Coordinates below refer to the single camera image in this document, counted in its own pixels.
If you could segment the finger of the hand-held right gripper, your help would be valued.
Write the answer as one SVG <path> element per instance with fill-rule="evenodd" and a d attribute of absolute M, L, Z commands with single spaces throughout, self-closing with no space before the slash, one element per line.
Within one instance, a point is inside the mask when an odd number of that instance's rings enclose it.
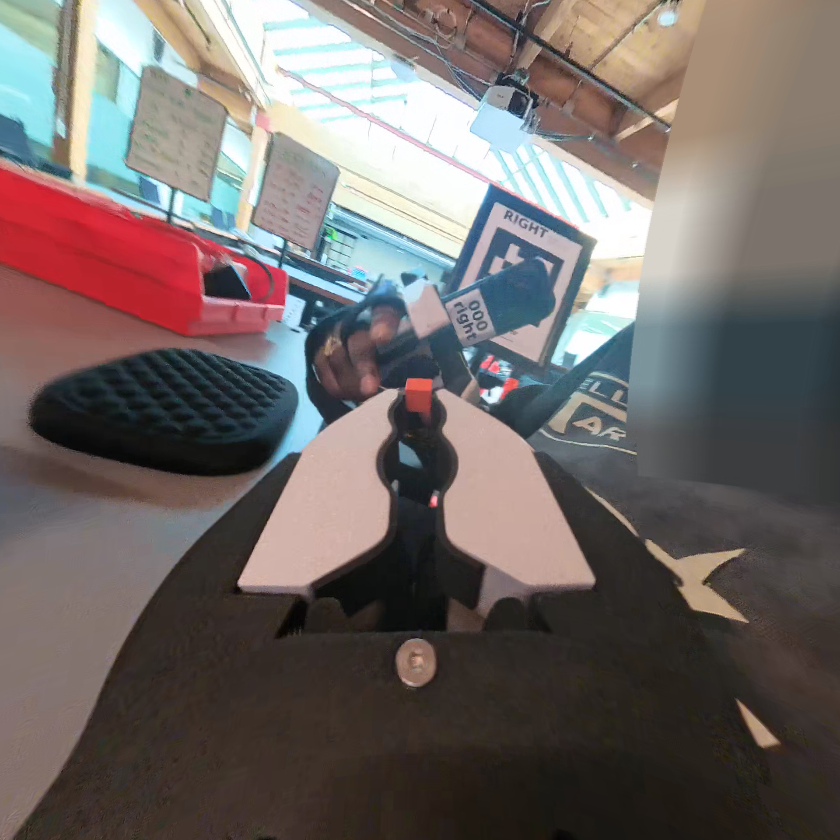
<path fill-rule="evenodd" d="M 462 350 L 440 351 L 440 375 L 444 389 L 458 398 L 480 398 L 480 387 L 470 372 Z"/>

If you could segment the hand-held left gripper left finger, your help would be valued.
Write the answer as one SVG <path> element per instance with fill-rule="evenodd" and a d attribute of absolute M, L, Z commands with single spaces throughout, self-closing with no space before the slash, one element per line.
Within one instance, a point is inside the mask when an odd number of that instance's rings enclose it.
<path fill-rule="evenodd" d="M 407 558 L 385 456 L 401 391 L 382 391 L 326 426 L 300 453 L 241 571 L 247 595 L 331 596 L 354 611 L 407 610 Z"/>

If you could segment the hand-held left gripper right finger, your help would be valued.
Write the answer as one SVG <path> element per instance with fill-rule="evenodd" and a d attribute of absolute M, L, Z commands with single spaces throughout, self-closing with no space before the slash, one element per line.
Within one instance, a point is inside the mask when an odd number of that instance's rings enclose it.
<path fill-rule="evenodd" d="M 437 510 L 449 597 L 486 618 L 505 599 L 591 590 L 595 574 L 531 446 L 455 395 L 437 399 L 454 463 Z"/>

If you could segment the small red block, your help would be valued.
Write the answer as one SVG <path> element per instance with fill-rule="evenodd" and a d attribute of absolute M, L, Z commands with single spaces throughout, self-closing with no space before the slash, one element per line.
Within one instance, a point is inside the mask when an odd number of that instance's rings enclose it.
<path fill-rule="evenodd" d="M 403 391 L 403 404 L 411 428 L 431 429 L 434 425 L 433 380 L 410 378 Z"/>

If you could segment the red plastic bin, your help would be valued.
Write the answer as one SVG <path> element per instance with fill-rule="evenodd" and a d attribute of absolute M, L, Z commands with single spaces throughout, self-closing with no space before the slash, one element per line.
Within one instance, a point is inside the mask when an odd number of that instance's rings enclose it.
<path fill-rule="evenodd" d="M 1 163 L 1 264 L 185 337 L 267 331 L 285 270 L 20 164 Z"/>

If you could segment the person's right forearm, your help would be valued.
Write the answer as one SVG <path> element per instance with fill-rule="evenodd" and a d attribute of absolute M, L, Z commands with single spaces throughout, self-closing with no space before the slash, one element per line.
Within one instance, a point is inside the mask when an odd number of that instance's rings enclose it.
<path fill-rule="evenodd" d="M 328 393 L 316 371 L 318 353 L 328 343 L 328 339 L 333 336 L 336 328 L 341 325 L 343 316 L 344 310 L 331 313 L 311 329 L 304 343 L 308 398 L 321 415 L 324 426 L 334 423 L 352 410 L 352 407 L 347 406 L 345 402 Z"/>

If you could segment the person's right hand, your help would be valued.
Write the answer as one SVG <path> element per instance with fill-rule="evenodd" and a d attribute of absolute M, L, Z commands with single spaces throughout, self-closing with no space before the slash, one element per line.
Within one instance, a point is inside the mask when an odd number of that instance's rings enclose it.
<path fill-rule="evenodd" d="M 377 354 L 394 339 L 403 315 L 393 306 L 373 306 L 362 313 L 347 339 L 342 339 L 342 327 L 350 313 L 350 308 L 339 310 L 323 324 L 312 370 L 330 397 L 358 405 L 380 390 Z"/>

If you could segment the printed marker sign board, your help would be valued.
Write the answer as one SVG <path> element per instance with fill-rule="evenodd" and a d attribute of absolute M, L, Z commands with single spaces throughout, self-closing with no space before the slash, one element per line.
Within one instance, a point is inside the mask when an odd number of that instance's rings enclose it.
<path fill-rule="evenodd" d="M 560 336 L 589 268 L 595 239 L 498 185 L 489 185 L 458 255 L 448 291 L 483 277 L 540 259 L 553 284 L 555 303 L 539 325 L 498 332 L 486 341 L 489 353 L 525 371 L 550 366 Z"/>

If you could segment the white ceiling projector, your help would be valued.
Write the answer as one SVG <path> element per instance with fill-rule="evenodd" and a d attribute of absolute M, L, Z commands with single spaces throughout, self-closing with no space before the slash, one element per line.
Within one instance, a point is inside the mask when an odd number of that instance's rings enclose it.
<path fill-rule="evenodd" d="M 500 74 L 479 102 L 469 132 L 498 152 L 515 154 L 537 132 L 539 96 L 520 72 Z"/>

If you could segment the black dimpled pad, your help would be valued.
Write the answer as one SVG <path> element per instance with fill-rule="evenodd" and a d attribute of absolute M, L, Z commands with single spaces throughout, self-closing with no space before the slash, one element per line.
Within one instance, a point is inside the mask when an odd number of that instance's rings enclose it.
<path fill-rule="evenodd" d="M 279 374 L 216 353 L 152 350 L 45 385 L 28 410 L 41 438 L 185 476 L 235 476 L 276 452 L 298 408 Z"/>

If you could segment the written whiteboard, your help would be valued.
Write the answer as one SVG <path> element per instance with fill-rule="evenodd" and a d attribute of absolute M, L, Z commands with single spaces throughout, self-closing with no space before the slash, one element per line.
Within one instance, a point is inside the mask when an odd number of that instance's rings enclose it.
<path fill-rule="evenodd" d="M 291 137 L 273 133 L 262 177 L 252 224 L 315 250 L 340 168 Z"/>
<path fill-rule="evenodd" d="M 228 111 L 156 66 L 146 66 L 125 164 L 134 172 L 208 203 Z"/>

